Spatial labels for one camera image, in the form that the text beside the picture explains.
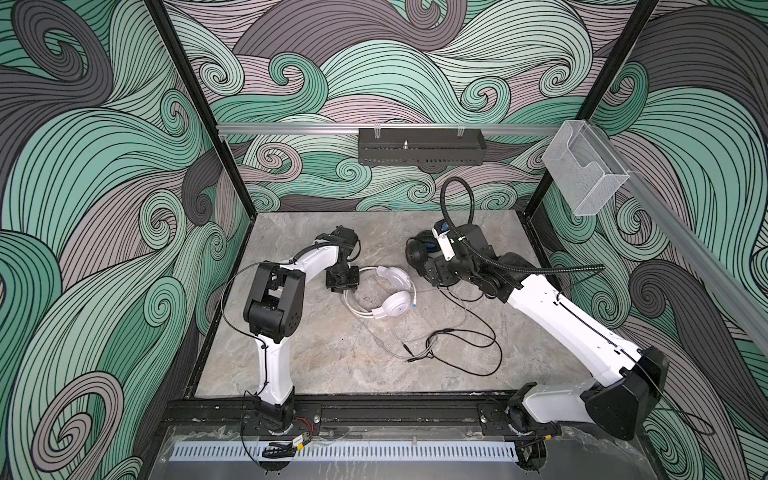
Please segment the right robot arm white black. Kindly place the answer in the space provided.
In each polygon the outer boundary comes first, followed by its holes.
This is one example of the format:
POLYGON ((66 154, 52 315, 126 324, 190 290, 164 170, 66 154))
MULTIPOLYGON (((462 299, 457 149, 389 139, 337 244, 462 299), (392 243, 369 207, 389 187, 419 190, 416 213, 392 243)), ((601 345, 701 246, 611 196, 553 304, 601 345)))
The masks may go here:
POLYGON ((517 253, 497 255, 479 226, 438 222, 408 239, 405 254, 431 285, 468 282, 525 314, 587 369, 578 383, 522 387, 510 408, 523 425, 588 423, 631 440, 660 402, 669 361, 659 349, 642 349, 581 310, 549 282, 553 270, 517 253))

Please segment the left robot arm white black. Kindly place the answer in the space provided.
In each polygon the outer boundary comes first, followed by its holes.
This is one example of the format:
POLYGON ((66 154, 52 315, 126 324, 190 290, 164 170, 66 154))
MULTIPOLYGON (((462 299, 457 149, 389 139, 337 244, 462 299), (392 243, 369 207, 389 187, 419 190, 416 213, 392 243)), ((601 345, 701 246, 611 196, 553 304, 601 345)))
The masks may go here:
POLYGON ((257 265, 245 301, 243 319, 260 347, 256 411, 271 427, 286 429, 293 422, 295 386, 290 370, 290 337, 298 329, 306 285, 320 274, 334 294, 359 285, 359 268, 352 264, 360 247, 354 230, 338 226, 323 233, 294 257, 257 265))

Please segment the white headphones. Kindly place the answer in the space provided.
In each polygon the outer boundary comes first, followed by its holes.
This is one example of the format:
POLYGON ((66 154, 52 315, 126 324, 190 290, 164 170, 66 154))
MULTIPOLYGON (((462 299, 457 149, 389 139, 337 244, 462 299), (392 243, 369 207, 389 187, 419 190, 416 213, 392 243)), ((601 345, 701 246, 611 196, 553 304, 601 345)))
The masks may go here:
POLYGON ((342 301, 347 309, 356 317, 362 319, 397 318, 417 307, 418 291, 410 276, 399 267, 365 266, 359 268, 359 273, 374 272, 386 280, 396 291, 389 294, 383 303, 371 310, 363 310, 352 305, 352 296, 348 291, 342 294, 342 301))

